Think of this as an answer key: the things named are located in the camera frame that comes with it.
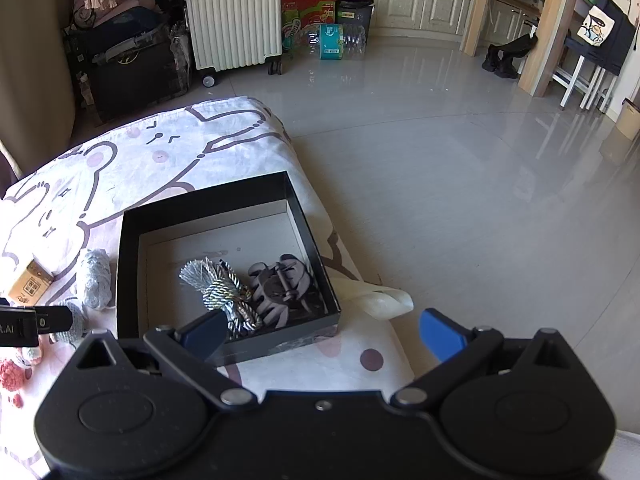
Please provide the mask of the grey blue rope tassel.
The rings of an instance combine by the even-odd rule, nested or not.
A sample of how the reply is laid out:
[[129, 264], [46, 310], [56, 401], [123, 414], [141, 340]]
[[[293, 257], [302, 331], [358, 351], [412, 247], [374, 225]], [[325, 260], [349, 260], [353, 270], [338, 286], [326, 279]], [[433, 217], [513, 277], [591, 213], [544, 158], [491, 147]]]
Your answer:
[[179, 278], [202, 295], [207, 310], [226, 316], [229, 339], [254, 335], [264, 326], [250, 306], [252, 292], [226, 260], [208, 257], [190, 260], [181, 268]]

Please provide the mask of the grey blue crochet hat doll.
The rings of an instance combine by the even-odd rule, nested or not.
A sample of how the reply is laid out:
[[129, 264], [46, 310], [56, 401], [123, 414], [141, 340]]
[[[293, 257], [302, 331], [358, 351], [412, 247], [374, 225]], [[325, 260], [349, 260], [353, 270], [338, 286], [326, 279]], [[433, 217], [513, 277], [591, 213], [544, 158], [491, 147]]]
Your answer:
[[26, 312], [25, 328], [37, 336], [37, 343], [35, 347], [22, 347], [17, 351], [22, 367], [34, 367], [41, 362], [46, 341], [76, 346], [87, 333], [85, 313], [73, 301], [57, 306], [35, 306]]

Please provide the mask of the yellow cardboard box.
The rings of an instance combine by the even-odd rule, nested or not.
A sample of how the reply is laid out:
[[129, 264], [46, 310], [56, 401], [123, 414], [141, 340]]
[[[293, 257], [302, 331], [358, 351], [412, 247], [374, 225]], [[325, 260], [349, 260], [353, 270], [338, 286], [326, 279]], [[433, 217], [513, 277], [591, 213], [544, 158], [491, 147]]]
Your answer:
[[8, 298], [23, 307], [36, 306], [52, 282], [53, 275], [32, 260], [11, 286]]

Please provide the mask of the pink white crochet doll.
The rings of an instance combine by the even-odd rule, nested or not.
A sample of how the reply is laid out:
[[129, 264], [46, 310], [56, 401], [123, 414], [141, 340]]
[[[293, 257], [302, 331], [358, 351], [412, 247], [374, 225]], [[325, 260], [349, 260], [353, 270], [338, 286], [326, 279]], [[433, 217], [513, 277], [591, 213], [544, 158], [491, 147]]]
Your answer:
[[21, 391], [26, 382], [26, 370], [22, 348], [1, 349], [1, 391], [16, 408], [24, 408]]

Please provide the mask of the light blue yarn ball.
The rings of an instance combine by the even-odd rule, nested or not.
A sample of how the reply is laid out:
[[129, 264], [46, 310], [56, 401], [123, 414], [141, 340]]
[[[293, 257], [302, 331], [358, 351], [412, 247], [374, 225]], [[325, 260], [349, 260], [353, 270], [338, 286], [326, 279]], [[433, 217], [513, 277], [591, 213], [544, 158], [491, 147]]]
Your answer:
[[102, 311], [113, 298], [111, 261], [106, 251], [81, 249], [76, 268], [76, 297], [85, 309]]

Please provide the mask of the black open storage box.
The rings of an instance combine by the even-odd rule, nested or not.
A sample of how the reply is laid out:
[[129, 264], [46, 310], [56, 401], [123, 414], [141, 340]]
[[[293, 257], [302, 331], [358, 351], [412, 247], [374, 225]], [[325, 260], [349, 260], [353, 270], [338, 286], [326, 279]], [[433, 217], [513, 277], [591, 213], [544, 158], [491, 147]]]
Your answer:
[[286, 172], [125, 212], [116, 334], [167, 325], [216, 366], [333, 337], [341, 308]]

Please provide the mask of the wooden counter table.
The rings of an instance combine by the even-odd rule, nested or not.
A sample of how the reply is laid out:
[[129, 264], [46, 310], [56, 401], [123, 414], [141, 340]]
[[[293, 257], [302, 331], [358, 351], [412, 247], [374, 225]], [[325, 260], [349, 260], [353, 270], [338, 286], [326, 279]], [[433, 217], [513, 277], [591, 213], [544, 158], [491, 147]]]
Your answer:
[[534, 98], [546, 93], [558, 67], [564, 39], [570, 25], [587, 15], [589, 0], [539, 0], [542, 8], [536, 10], [521, 1], [471, 0], [465, 19], [460, 50], [476, 55], [482, 32], [501, 29], [510, 40], [518, 34], [531, 32], [538, 37], [536, 47], [521, 65], [518, 86]]

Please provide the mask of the black luggage pile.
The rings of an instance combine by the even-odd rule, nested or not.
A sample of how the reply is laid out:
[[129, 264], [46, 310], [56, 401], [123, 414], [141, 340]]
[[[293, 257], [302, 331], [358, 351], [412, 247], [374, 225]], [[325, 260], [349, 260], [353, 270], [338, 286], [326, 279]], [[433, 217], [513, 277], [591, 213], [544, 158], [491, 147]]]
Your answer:
[[184, 0], [73, 0], [63, 31], [78, 100], [98, 122], [183, 96], [191, 53]]

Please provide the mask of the black boots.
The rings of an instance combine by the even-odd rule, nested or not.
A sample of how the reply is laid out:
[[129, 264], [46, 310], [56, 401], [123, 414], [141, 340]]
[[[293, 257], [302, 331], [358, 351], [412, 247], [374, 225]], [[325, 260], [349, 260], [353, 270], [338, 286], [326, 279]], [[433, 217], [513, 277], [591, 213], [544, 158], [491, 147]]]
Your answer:
[[486, 72], [494, 73], [503, 79], [518, 79], [518, 70], [514, 67], [513, 61], [516, 58], [525, 58], [529, 52], [536, 47], [538, 37], [523, 35], [501, 46], [491, 44], [482, 64], [482, 69]]

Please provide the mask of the teal plastic bottle pack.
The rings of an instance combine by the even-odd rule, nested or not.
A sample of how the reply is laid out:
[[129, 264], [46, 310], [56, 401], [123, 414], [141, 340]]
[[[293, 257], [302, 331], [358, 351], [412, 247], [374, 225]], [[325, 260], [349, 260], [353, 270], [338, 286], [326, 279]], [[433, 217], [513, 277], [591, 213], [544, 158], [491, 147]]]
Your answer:
[[361, 25], [311, 24], [299, 33], [299, 47], [319, 60], [362, 58], [367, 50], [367, 33]]

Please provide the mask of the white ribbed suitcase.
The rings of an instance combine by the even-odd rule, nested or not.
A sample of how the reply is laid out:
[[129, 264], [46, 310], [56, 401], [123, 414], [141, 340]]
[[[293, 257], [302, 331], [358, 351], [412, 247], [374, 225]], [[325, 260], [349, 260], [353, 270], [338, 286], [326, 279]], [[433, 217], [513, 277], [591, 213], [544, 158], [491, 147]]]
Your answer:
[[202, 73], [254, 65], [283, 72], [281, 0], [186, 0], [186, 26]]

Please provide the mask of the white stool with bag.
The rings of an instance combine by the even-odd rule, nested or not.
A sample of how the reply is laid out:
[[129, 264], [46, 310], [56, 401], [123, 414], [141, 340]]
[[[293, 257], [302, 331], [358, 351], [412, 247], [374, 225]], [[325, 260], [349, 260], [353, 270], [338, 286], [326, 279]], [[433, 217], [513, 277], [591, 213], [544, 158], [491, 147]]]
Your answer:
[[596, 0], [577, 32], [568, 32], [564, 40], [564, 50], [577, 55], [573, 70], [559, 64], [552, 75], [564, 88], [560, 107], [577, 90], [582, 92], [581, 110], [590, 110], [598, 99], [604, 110], [636, 36], [637, 27], [615, 0]]

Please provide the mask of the black trash bin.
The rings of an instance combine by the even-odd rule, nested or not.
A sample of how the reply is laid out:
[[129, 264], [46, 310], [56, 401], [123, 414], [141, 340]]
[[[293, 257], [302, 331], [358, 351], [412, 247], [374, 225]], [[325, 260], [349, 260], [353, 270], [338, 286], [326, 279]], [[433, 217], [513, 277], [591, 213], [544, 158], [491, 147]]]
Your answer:
[[374, 0], [336, 0], [335, 21], [343, 25], [362, 26], [369, 31], [374, 11]]

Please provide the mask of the red Tuborg carton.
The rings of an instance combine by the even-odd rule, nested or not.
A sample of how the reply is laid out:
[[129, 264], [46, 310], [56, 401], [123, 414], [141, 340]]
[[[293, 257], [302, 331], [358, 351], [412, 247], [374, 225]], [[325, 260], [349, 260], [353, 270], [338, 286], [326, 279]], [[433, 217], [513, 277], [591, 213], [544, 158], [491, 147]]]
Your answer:
[[335, 0], [281, 0], [281, 22], [282, 47], [290, 52], [303, 28], [335, 22]]

